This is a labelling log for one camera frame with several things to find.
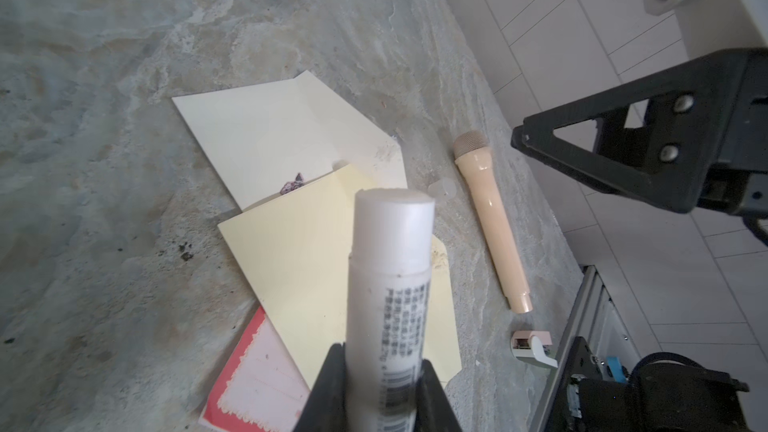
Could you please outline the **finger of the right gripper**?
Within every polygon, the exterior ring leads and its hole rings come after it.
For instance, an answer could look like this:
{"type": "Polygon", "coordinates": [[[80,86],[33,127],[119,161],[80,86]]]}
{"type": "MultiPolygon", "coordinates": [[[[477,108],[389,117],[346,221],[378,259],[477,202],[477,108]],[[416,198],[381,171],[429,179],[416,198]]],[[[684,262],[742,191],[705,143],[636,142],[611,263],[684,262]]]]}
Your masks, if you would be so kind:
{"type": "Polygon", "coordinates": [[[767,51],[717,51],[529,116],[511,145],[601,193],[764,215],[767,51]]]}

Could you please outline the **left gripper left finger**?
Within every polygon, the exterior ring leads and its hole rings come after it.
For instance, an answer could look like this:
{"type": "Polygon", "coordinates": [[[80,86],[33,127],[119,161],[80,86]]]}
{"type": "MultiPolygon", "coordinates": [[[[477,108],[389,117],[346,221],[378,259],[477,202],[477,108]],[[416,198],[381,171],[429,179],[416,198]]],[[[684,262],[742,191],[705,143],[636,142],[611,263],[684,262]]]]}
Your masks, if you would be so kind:
{"type": "Polygon", "coordinates": [[[343,344],[333,344],[310,391],[294,432],[347,430],[346,364],[343,344]]]}

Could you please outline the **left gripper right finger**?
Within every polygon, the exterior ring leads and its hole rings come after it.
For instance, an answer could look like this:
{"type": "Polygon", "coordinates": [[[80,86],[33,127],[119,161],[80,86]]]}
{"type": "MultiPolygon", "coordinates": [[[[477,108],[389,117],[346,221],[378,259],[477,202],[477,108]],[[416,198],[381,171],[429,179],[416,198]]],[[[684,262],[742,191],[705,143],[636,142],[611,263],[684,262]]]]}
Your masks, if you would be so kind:
{"type": "Polygon", "coordinates": [[[417,432],[461,432],[462,428],[432,363],[423,359],[416,387],[417,432]]]}

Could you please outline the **white glue stick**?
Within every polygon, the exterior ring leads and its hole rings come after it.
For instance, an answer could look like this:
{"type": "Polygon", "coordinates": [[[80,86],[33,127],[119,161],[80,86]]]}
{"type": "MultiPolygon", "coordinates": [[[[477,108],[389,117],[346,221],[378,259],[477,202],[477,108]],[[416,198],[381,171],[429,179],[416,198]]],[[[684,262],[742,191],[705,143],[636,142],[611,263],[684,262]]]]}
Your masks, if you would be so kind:
{"type": "Polygon", "coordinates": [[[435,202],[410,189],[355,196],[345,411],[350,431],[411,431],[422,365],[435,202]]]}

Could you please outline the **yellow envelope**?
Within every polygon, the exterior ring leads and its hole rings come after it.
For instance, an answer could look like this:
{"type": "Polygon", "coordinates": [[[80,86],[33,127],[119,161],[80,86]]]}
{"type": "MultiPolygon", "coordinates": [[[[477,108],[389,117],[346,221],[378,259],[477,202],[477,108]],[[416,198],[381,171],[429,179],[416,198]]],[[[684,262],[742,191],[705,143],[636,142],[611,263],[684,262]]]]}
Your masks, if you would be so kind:
{"type": "Polygon", "coordinates": [[[345,338],[355,195],[375,186],[348,165],[219,226],[309,386],[345,338]]]}

